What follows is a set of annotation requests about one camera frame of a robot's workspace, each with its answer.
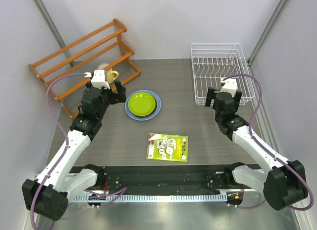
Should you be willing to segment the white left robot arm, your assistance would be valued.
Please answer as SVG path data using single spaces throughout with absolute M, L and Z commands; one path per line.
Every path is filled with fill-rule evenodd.
M 116 92 L 106 87 L 86 84 L 79 114 L 72 121 L 66 138 L 47 167 L 34 180 L 27 179 L 22 185 L 26 208 L 31 216 L 44 216 L 58 221 L 71 200 L 88 188 L 102 189 L 106 178 L 102 168 L 92 164 L 74 177 L 67 179 L 81 153 L 91 144 L 102 126 L 102 119 L 109 105 L 125 103 L 126 89 L 115 81 Z

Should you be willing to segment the brown yellow-rimmed plate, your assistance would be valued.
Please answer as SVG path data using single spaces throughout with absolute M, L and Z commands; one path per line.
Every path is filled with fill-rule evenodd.
M 150 116 L 150 115 L 154 114 L 154 112 L 155 112 L 155 111 L 156 111 L 156 109 L 157 109 L 157 106 L 158 106 L 158 103 L 157 103 L 157 100 L 155 99 L 155 106 L 154 106 L 154 109 L 153 109 L 150 113 L 148 113 L 148 114 L 146 114 L 146 115 L 141 115 L 141 116 L 139 116 L 139 117 L 141 117 L 141 118 L 145 118 L 145 117 L 148 117 L 148 116 Z

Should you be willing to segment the light blue plate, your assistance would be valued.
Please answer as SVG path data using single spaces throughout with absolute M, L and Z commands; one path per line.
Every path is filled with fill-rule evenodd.
M 148 116 L 148 117 L 145 117 L 145 118 L 141 118 L 141 117 L 138 117 L 138 116 L 133 115 L 133 114 L 129 111 L 129 109 L 128 109 L 128 100 L 129 100 L 129 98 L 131 97 L 132 94 L 135 94 L 135 93 L 137 93 L 137 92 L 147 92 L 147 93 L 151 94 L 151 95 L 157 100 L 158 106 L 157 106 L 157 109 L 156 109 L 156 111 L 154 112 L 154 114 L 152 114 L 152 115 L 150 115 L 150 116 Z M 160 100 L 159 96 L 158 96 L 156 93 L 154 93 L 153 91 L 150 91 L 150 90 L 139 90 L 139 91 L 136 91 L 136 92 L 134 92 L 134 93 L 132 93 L 132 94 L 127 98 L 127 100 L 126 100 L 126 102 L 125 102 L 125 111 L 126 111 L 127 115 L 128 115 L 130 118 L 132 118 L 132 119 L 134 119 L 134 120 L 137 120 L 137 121 L 146 121 L 146 120 L 150 120 L 150 119 L 154 118 L 154 117 L 160 112 L 160 109 L 161 109 L 161 100 Z

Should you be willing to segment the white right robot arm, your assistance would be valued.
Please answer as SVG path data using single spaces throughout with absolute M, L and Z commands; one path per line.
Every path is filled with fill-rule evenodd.
M 237 185 L 250 187 L 264 196 L 275 210 L 281 210 L 308 197 L 304 166 L 290 161 L 274 151 L 237 115 L 240 91 L 235 95 L 208 88 L 206 103 L 215 111 L 215 121 L 222 134 L 242 147 L 260 166 L 254 170 L 236 162 L 224 169 L 224 183 L 230 188 Z

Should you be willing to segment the lime green plate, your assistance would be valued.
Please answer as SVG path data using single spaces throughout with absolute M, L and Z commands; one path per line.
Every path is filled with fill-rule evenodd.
M 155 98 L 147 92 L 137 92 L 132 94 L 128 100 L 129 111 L 138 117 L 146 117 L 154 112 L 157 102 Z

